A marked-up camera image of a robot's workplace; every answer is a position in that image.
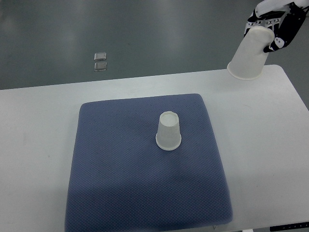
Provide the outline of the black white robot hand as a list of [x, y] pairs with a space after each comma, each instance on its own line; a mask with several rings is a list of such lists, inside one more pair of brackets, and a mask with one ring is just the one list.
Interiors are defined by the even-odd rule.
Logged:
[[264, 0], [257, 4], [247, 20], [244, 35], [255, 26], [264, 26], [274, 33], [274, 40], [265, 53], [287, 47], [297, 35], [309, 12], [307, 0]]

